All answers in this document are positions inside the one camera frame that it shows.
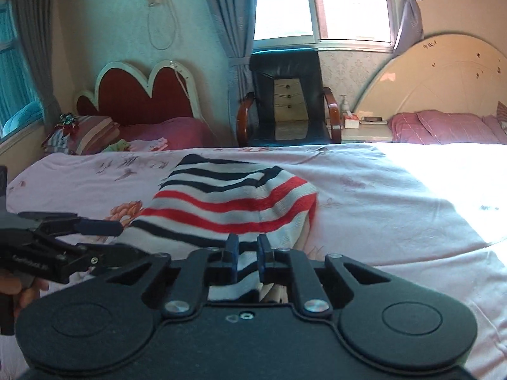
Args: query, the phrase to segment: headboard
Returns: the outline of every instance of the headboard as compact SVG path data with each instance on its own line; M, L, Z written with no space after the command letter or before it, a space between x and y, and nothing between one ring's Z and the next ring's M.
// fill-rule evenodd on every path
M363 93L354 111L384 119L401 112L496 114L507 104L507 59L466 35L428 38L391 60Z
M157 64L148 78L128 63L109 63L97 77L95 93L78 93L75 108L79 115L105 115L120 125L202 119L194 78L171 60Z

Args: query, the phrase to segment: green cloth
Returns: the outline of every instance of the green cloth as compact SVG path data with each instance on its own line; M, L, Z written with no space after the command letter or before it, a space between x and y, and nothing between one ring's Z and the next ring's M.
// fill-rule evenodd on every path
M110 151L125 151L128 150L130 147L130 143L125 141L125 139L121 139L115 144L111 144L110 146L106 147L104 150L102 150L102 153L107 153Z

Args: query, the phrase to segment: electrical outlet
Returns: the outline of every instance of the electrical outlet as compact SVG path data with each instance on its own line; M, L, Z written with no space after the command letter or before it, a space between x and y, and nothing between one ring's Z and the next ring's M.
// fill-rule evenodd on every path
M158 5L164 4L164 0L147 0L148 7L156 7Z

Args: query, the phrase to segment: window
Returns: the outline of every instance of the window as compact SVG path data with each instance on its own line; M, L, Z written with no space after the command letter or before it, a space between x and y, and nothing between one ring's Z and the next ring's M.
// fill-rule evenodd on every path
M16 45L6 3L0 3L0 137L41 118L42 111Z
M391 6L391 0L258 0L254 47L392 50Z

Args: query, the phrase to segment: chair seat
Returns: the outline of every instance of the chair seat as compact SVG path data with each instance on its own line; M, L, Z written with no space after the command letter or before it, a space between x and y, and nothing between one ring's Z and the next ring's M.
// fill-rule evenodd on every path
M260 123L248 139L248 147L281 147L332 144L324 121Z

